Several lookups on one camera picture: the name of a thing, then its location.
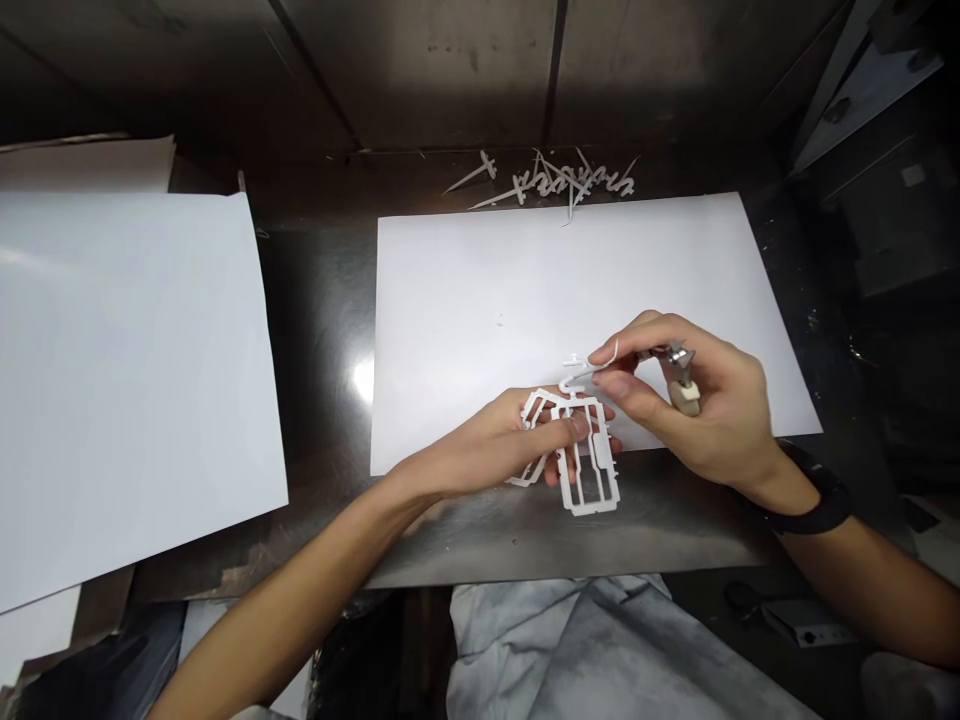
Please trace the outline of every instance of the stainless steel table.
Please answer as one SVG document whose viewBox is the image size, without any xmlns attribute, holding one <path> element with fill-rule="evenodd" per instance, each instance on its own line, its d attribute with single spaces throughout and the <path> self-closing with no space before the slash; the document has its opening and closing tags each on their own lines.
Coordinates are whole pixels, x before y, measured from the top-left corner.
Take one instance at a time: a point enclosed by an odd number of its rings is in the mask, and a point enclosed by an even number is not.
<svg viewBox="0 0 960 720">
<path fill-rule="evenodd" d="M 590 149 L 621 169 L 635 148 Z M 323 166 L 246 168 L 260 243 L 290 505 L 140 564 L 135 600 L 240 595 L 368 488 L 377 218 L 459 212 L 510 187 L 529 150 L 495 151 L 500 173 L 440 193 L 476 153 L 359 155 Z M 575 163 L 557 151 L 555 164 Z M 631 200 L 737 190 L 824 434 L 797 439 L 847 482 L 860 516 L 908 551 L 879 441 L 859 397 L 842 323 L 823 295 L 779 170 L 761 147 L 647 151 Z M 561 202 L 557 198 L 534 204 Z M 590 202 L 614 201 L 595 193 Z M 619 458 L 616 512 L 574 518 L 540 483 L 505 486 L 435 508 L 384 559 L 371 587 L 681 571 L 759 564 L 776 543 L 723 488 L 666 451 Z"/>
</svg>

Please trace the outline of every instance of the white plastic scrap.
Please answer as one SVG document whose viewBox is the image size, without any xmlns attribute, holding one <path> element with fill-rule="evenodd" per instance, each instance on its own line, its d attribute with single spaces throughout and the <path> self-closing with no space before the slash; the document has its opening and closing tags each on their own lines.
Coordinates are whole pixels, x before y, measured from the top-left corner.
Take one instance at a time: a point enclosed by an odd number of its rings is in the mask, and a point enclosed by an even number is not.
<svg viewBox="0 0 960 720">
<path fill-rule="evenodd" d="M 613 451 L 610 447 L 610 433 L 607 428 L 606 418 L 603 416 L 603 405 L 594 397 L 581 396 L 586 388 L 582 385 L 570 385 L 571 382 L 584 375 L 596 372 L 609 367 L 610 363 L 617 357 L 619 343 L 614 348 L 613 357 L 604 365 L 590 365 L 585 360 L 580 360 L 576 355 L 563 363 L 565 367 L 577 367 L 579 370 L 568 375 L 560 381 L 560 391 L 568 394 L 570 397 L 556 395 L 543 388 L 537 388 L 530 393 L 527 402 L 520 414 L 521 422 L 525 430 L 536 427 L 537 418 L 546 408 L 547 403 L 551 403 L 550 417 L 553 420 L 568 418 L 575 411 L 582 410 L 586 415 L 589 431 L 585 440 L 587 453 L 590 458 L 590 466 L 593 469 L 596 480 L 599 500 L 588 500 L 584 497 L 583 483 L 581 481 L 581 460 L 577 448 L 573 448 L 572 463 L 575 470 L 573 481 L 570 479 L 570 469 L 567 466 L 567 448 L 561 448 L 557 451 L 557 468 L 560 475 L 560 492 L 563 496 L 563 507 L 569 510 L 575 516 L 590 515 L 598 512 L 610 512 L 617 509 L 617 503 L 620 502 L 620 487 L 617 485 L 616 462 L 613 459 Z M 519 477 L 510 478 L 507 482 L 520 487 L 529 487 L 533 485 L 543 474 L 543 469 L 547 463 L 547 455 L 542 456 L 536 463 L 527 465 Z"/>
<path fill-rule="evenodd" d="M 453 185 L 451 185 L 451 186 L 448 187 L 446 190 L 444 190 L 442 193 L 440 193 L 440 197 L 443 197 L 444 195 L 446 195 L 446 194 L 447 194 L 448 192 L 450 192 L 451 190 L 456 190 L 458 187 L 460 187 L 461 185 L 463 185 L 465 182 L 467 182 L 468 180 L 471 180 L 471 179 L 475 178 L 477 175 L 479 175 L 480 173 L 482 173 L 482 172 L 484 172 L 484 171 L 486 171 L 486 173 L 490 176 L 490 179 L 491 179 L 491 180 L 496 180 L 496 179 L 497 179 L 497 166 L 496 166 L 496 163 L 494 163 L 493 160 L 491 160 L 490 158 L 488 158 L 488 157 L 487 157 L 487 153 L 485 153 L 483 150 L 480 151 L 480 161 L 483 163 L 480 167 L 478 167 L 478 168 L 477 168 L 476 170 L 474 170 L 473 172 L 471 172 L 471 173 L 465 175 L 464 177 L 460 178 L 459 180 L 457 180 Z"/>
<path fill-rule="evenodd" d="M 540 193 L 540 197 L 558 194 L 566 190 L 569 197 L 567 201 L 567 222 L 565 224 L 569 225 L 573 220 L 573 209 L 590 194 L 590 188 L 593 186 L 599 186 L 601 183 L 605 183 L 607 192 L 619 193 L 620 197 L 633 194 L 633 178 L 629 177 L 629 175 L 637 159 L 640 157 L 639 155 L 631 161 L 623 175 L 620 176 L 619 173 L 608 174 L 605 165 L 600 165 L 596 169 L 591 168 L 589 161 L 580 148 L 576 148 L 576 150 L 580 162 L 583 164 L 574 171 L 569 165 L 564 165 L 560 168 L 556 167 L 543 156 L 540 150 L 534 148 L 534 153 L 536 154 L 533 159 L 533 172 L 527 170 L 522 175 L 514 175 L 512 190 L 508 190 L 489 200 L 479 202 L 469 209 L 476 210 L 477 208 L 487 205 L 496 205 L 501 200 L 506 200 L 514 196 L 516 196 L 517 202 L 523 205 L 528 190 L 536 190 Z M 482 150 L 480 151 L 480 157 L 483 160 L 483 165 L 447 188 L 443 193 L 444 195 L 460 187 L 484 170 L 489 173 L 491 179 L 496 178 L 497 174 L 493 160 L 490 160 Z"/>
</svg>

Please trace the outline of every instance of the wrist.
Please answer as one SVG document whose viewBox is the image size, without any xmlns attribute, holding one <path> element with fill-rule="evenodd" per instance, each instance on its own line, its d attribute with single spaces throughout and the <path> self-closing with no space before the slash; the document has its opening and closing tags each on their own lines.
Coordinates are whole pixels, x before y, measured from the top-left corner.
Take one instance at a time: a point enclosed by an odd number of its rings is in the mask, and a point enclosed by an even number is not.
<svg viewBox="0 0 960 720">
<path fill-rule="evenodd" d="M 423 473 L 417 472 L 406 461 L 388 472 L 377 487 L 381 488 L 388 502 L 422 511 L 444 499 L 443 493 L 425 482 Z"/>
<path fill-rule="evenodd" d="M 749 485 L 734 489 L 747 500 L 778 515 L 805 515 L 820 503 L 820 491 L 779 448 L 763 475 Z"/>
</svg>

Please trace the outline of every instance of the plastic scrap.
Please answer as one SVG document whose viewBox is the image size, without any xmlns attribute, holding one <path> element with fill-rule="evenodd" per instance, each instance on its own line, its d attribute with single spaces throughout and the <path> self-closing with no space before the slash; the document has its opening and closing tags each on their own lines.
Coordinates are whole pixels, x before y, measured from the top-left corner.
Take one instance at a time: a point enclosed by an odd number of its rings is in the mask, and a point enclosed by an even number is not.
<svg viewBox="0 0 960 720">
<path fill-rule="evenodd" d="M 491 179 L 491 180 L 496 180 L 496 179 L 497 179 L 497 166 L 496 166 L 496 163 L 495 163 L 493 160 L 491 160 L 489 157 L 487 157 L 487 153 L 484 152 L 483 150 L 480 151 L 480 160 L 481 160 L 481 162 L 483 163 L 480 167 L 478 167 L 478 168 L 477 168 L 476 170 L 474 170 L 473 172 L 471 172 L 471 173 L 465 175 L 464 177 L 460 178 L 459 180 L 457 180 L 453 185 L 451 185 L 451 186 L 448 187 L 446 190 L 444 190 L 442 193 L 440 193 L 440 197 L 443 197 L 444 195 L 446 195 L 446 194 L 447 194 L 448 192 L 450 192 L 451 190 L 456 190 L 458 187 L 460 187 L 461 185 L 463 185 L 465 182 L 467 182 L 467 181 L 469 181 L 469 180 L 472 180 L 472 179 L 475 178 L 477 175 L 480 175 L 480 174 L 483 173 L 483 172 L 486 172 L 486 173 L 490 176 L 490 179 Z"/>
<path fill-rule="evenodd" d="M 605 165 L 600 165 L 596 169 L 592 168 L 586 155 L 583 154 L 580 148 L 576 148 L 576 150 L 582 165 L 575 171 L 569 165 L 558 168 L 549 162 L 540 150 L 534 148 L 535 155 L 533 158 L 532 172 L 527 170 L 522 175 L 514 175 L 512 178 L 512 190 L 508 190 L 489 200 L 479 202 L 469 209 L 476 210 L 477 208 L 486 207 L 487 205 L 496 205 L 501 200 L 506 200 L 511 197 L 516 197 L 517 202 L 523 205 L 524 200 L 526 200 L 526 193 L 531 190 L 536 190 L 540 194 L 540 197 L 547 197 L 548 195 L 567 191 L 567 222 L 565 225 L 569 225 L 573 220 L 574 208 L 583 202 L 583 199 L 590 194 L 590 188 L 592 187 L 604 185 L 607 192 L 619 194 L 620 197 L 627 197 L 633 194 L 633 178 L 629 177 L 629 175 L 639 159 L 639 155 L 630 162 L 623 175 L 620 175 L 620 173 L 617 172 L 608 173 Z M 455 190 L 484 171 L 490 175 L 491 179 L 495 179 L 497 171 L 494 167 L 494 161 L 487 157 L 487 154 L 482 150 L 480 151 L 480 158 L 483 164 L 479 168 L 451 185 L 443 194 L 446 195 L 451 190 Z"/>
</svg>

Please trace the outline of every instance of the hand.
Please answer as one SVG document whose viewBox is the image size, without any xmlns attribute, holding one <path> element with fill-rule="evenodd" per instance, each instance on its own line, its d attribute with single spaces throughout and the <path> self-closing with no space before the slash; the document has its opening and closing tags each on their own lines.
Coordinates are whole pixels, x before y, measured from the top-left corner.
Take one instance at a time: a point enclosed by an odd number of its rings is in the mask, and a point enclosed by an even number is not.
<svg viewBox="0 0 960 720">
<path fill-rule="evenodd" d="M 684 340 L 695 350 L 692 377 L 700 388 L 700 415 L 687 417 L 634 377 L 636 353 Z M 602 365 L 594 383 L 630 418 L 656 435 L 701 477 L 744 491 L 755 488 L 789 463 L 770 429 L 767 381 L 760 361 L 678 315 L 641 313 L 590 355 Z"/>
<path fill-rule="evenodd" d="M 544 389 L 561 394 L 555 386 Z M 520 414 L 531 391 L 506 390 L 449 435 L 401 462 L 391 474 L 402 474 L 418 492 L 457 497 L 498 485 L 540 456 L 576 445 L 587 437 L 587 419 L 581 414 L 550 420 L 544 411 L 537 418 L 536 428 L 524 430 Z M 607 420 L 613 419 L 609 408 L 604 408 L 604 415 Z M 614 442 L 612 449 L 621 449 L 619 442 Z M 555 460 L 544 474 L 548 484 L 556 485 Z"/>
</svg>

